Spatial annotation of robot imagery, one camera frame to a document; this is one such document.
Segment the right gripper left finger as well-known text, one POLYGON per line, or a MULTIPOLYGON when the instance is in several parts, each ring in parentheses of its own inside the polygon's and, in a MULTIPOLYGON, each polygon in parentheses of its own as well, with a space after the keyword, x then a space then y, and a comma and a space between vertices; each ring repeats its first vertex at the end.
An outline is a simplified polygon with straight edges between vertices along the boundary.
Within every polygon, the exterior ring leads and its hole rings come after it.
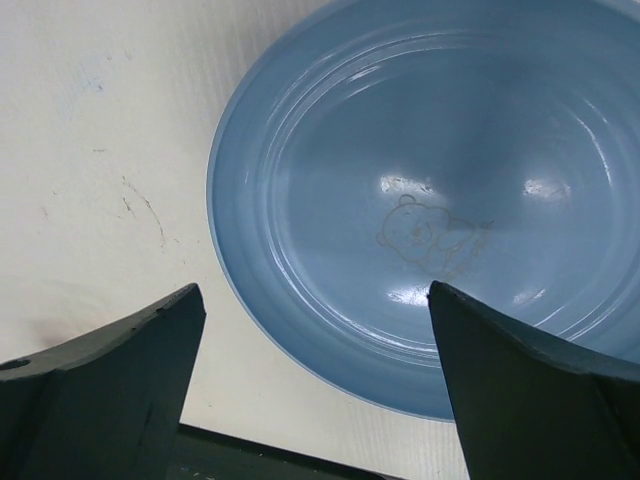
POLYGON ((2 478, 165 478, 205 319, 191 283, 2 363, 2 478))

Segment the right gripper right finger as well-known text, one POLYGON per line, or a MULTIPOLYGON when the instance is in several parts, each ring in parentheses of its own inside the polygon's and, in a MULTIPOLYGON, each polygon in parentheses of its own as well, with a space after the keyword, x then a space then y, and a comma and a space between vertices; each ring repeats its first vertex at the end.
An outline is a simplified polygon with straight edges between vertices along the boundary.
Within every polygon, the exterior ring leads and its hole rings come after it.
POLYGON ((473 479, 636 479, 639 366, 435 281, 429 311, 473 479))

